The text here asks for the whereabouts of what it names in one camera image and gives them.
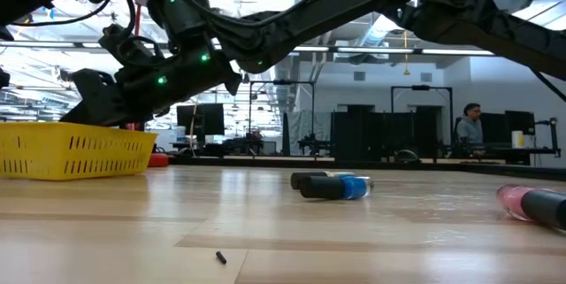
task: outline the cylindrical object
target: cylindrical object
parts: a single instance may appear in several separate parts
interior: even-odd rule
[[[497,198],[505,211],[517,219],[566,229],[566,194],[507,185],[497,191]]]
[[[511,132],[511,145],[513,148],[524,148],[524,136],[522,130]]]
[[[187,131],[187,128],[184,126],[177,126],[177,142],[184,142],[185,139],[185,133]]]
[[[303,178],[299,187],[301,195],[308,199],[353,200],[370,194],[371,179],[356,176],[314,176]]]
[[[338,173],[338,172],[313,172],[313,173],[293,173],[291,174],[291,188],[298,190],[300,188],[301,180],[305,177],[334,177],[337,175],[353,175],[353,173]]]

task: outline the table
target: table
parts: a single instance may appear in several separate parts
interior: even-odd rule
[[[360,201],[303,199],[293,169],[170,166],[145,175],[0,179],[2,283],[562,283],[563,236],[509,219],[497,188],[566,183],[356,171]],[[216,261],[221,250],[227,265]]]

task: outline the wooden tabletop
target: wooden tabletop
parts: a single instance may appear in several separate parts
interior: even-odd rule
[[[303,199],[292,171],[0,179],[0,283],[564,283],[566,236],[509,219],[494,194],[566,183],[357,171],[374,193],[331,202]]]

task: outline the ceiling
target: ceiling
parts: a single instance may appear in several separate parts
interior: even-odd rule
[[[282,11],[299,0],[210,0],[210,5],[219,8],[230,16],[245,16],[260,11]],[[35,22],[44,20],[61,20],[85,15],[96,8],[86,0],[56,0],[52,11],[38,9],[33,12]],[[566,2],[564,0],[537,0],[530,7],[521,11],[513,11],[516,16],[545,26],[547,28],[566,29]],[[111,0],[109,6],[91,19],[65,26],[19,28],[9,27],[17,41],[42,42],[97,42],[101,31],[110,23],[127,25],[129,16],[126,0]],[[156,42],[167,42],[165,32],[155,24],[141,8],[140,35],[147,36]],[[409,47],[422,49],[445,49],[445,46],[424,42],[411,32],[404,32],[393,22],[377,13],[365,15],[331,33],[321,35],[311,40],[309,44],[364,47]],[[24,89],[9,89],[0,93],[0,117],[10,120],[38,119],[44,121],[57,120],[60,115],[80,101],[80,96],[74,91],[73,85],[65,80],[66,73],[72,73],[81,68],[91,68],[102,72],[115,73],[121,65],[109,54],[100,49],[76,49],[72,44],[68,48],[38,49],[20,47],[0,47],[0,65],[11,74],[11,87]],[[371,55],[329,55],[313,56],[308,53],[290,56],[274,66],[268,73],[251,75],[255,81],[271,81],[273,79],[304,79],[305,62],[309,62],[310,72],[336,72],[336,68],[323,68],[331,64],[355,64],[364,62],[371,64],[389,64],[391,66],[403,63],[404,55],[371,56]],[[449,58],[438,56],[413,56],[412,63],[436,64],[442,68]],[[252,92],[258,94],[251,105],[252,126],[261,127],[265,131],[277,132],[280,128],[280,114],[293,110],[296,87],[255,84]],[[236,127],[244,126],[249,119],[249,84],[242,84],[238,95],[230,96],[225,88],[218,87],[192,97],[199,103],[224,103],[226,112],[226,127],[229,133],[234,133]],[[169,127],[176,123],[174,111],[169,115],[151,123],[153,127]]]

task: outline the robotic arm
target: robotic arm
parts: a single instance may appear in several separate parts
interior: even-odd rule
[[[200,92],[225,83],[235,94],[241,77],[262,73],[293,48],[369,12],[380,12],[419,38],[469,44],[534,70],[566,80],[566,35],[500,11],[493,0],[303,0],[285,12],[259,12],[242,19],[210,10],[208,0],[149,0],[151,18],[169,37],[171,58],[153,55],[122,28],[107,27],[100,40],[124,67],[110,75],[73,74],[82,102],[61,120],[100,126],[143,121]],[[222,51],[215,51],[217,37]]]

